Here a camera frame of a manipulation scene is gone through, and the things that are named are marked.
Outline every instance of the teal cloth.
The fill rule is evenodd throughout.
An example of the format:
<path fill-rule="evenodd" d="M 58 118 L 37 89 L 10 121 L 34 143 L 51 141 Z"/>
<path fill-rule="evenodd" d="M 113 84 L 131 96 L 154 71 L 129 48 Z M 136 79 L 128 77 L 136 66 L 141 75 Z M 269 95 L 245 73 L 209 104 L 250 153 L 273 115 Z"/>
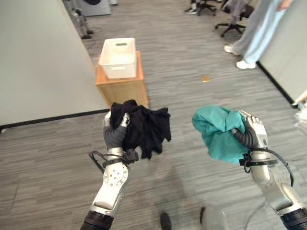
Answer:
<path fill-rule="evenodd" d="M 192 123 L 201 132 L 212 158 L 236 164 L 248 152 L 231 133 L 232 128 L 245 132 L 239 112 L 211 105 L 197 110 Z"/>

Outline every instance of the white wall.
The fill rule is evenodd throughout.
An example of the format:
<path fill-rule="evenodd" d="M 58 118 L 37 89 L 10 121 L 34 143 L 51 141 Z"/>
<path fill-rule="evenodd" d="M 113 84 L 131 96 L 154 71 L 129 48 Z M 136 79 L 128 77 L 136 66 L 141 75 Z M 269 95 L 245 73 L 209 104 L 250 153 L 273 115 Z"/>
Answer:
<path fill-rule="evenodd" d="M 0 32 L 0 125 L 106 108 L 61 0 L 1 0 Z"/>
<path fill-rule="evenodd" d="M 260 59 L 293 100 L 307 96 L 306 10 L 307 0 L 293 1 Z"/>

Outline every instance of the light blue pants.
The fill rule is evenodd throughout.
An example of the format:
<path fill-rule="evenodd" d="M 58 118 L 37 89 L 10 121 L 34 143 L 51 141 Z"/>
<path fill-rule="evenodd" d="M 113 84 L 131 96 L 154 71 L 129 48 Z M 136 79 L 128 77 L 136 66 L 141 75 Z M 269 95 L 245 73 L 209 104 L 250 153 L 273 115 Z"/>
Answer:
<path fill-rule="evenodd" d="M 243 55 L 248 64 L 258 61 L 269 44 L 285 10 L 278 11 L 283 0 L 260 0 L 249 18 L 242 37 L 234 43 L 233 50 Z"/>

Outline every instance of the gray appliance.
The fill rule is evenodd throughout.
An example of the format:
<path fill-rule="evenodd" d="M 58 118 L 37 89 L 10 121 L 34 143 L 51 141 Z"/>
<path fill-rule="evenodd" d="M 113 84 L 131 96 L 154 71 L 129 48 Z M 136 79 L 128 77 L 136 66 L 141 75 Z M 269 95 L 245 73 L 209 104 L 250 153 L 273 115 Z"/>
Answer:
<path fill-rule="evenodd" d="M 82 9 L 84 16 L 111 14 L 108 0 L 74 0 L 78 8 Z"/>

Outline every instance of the white plastic bin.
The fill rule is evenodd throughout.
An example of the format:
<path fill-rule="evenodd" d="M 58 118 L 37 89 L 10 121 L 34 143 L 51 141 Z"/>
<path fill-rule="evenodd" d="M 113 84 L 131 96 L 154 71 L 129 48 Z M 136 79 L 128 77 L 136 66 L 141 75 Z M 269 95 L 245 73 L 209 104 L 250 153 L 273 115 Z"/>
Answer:
<path fill-rule="evenodd" d="M 136 77 L 135 39 L 106 39 L 98 62 L 110 79 Z"/>

